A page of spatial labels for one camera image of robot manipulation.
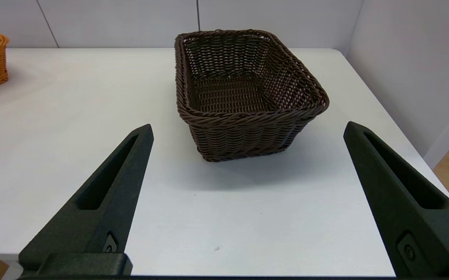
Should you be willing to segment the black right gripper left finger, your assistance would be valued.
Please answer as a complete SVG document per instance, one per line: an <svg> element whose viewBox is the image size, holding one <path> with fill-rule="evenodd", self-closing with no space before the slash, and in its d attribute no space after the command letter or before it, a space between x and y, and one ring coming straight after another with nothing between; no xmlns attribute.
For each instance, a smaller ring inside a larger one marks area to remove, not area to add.
<svg viewBox="0 0 449 280"><path fill-rule="evenodd" d="M133 130L19 253L36 270L52 254L124 252L154 135Z"/></svg>

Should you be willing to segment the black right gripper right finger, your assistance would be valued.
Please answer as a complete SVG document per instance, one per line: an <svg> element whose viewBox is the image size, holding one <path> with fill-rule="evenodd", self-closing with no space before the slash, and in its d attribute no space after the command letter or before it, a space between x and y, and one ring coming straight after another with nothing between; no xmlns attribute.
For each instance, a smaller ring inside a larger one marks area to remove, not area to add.
<svg viewBox="0 0 449 280"><path fill-rule="evenodd" d="M398 277L449 277L449 197L369 128L344 142Z"/></svg>

